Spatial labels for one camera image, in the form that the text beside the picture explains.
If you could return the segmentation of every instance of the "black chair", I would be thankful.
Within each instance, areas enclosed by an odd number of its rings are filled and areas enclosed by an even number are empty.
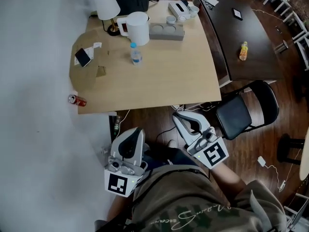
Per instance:
[[[264,124],[252,126],[252,119],[240,92],[251,88],[260,102]],[[241,89],[227,93],[216,106],[216,116],[224,137],[233,140],[243,132],[266,126],[274,122],[279,114],[279,107],[275,94],[268,83],[254,81]]]

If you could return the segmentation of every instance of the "smartphone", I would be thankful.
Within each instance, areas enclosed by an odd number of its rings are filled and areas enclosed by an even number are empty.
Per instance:
[[[85,67],[88,63],[90,63],[91,59],[87,55],[84,49],[79,49],[77,53],[75,53],[75,56],[82,67]]]

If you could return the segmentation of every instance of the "light wood tabletop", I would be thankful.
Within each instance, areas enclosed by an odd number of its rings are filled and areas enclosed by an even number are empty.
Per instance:
[[[150,2],[150,22],[165,23],[171,15],[169,1]],[[175,104],[220,101],[218,79],[206,35],[198,16],[183,23],[183,41],[150,40],[140,46],[143,63],[133,65],[130,40],[109,36],[102,21],[90,18],[87,30],[96,29],[108,51],[105,76],[97,77],[91,90],[79,92],[87,100],[80,114]]]
[[[304,180],[309,174],[309,129],[305,137],[305,143],[303,148],[303,154],[300,161],[299,178]]]

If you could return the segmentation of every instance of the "chair backrest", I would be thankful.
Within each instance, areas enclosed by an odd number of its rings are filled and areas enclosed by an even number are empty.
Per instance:
[[[255,96],[260,102],[264,124],[269,125],[274,122],[279,114],[279,107],[274,91],[267,82],[257,80],[247,85],[254,92]]]

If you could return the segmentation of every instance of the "chair seat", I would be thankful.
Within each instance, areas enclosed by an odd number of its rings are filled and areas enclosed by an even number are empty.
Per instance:
[[[241,134],[252,120],[241,95],[236,95],[230,100],[223,101],[217,107],[217,118],[226,139],[232,140]]]

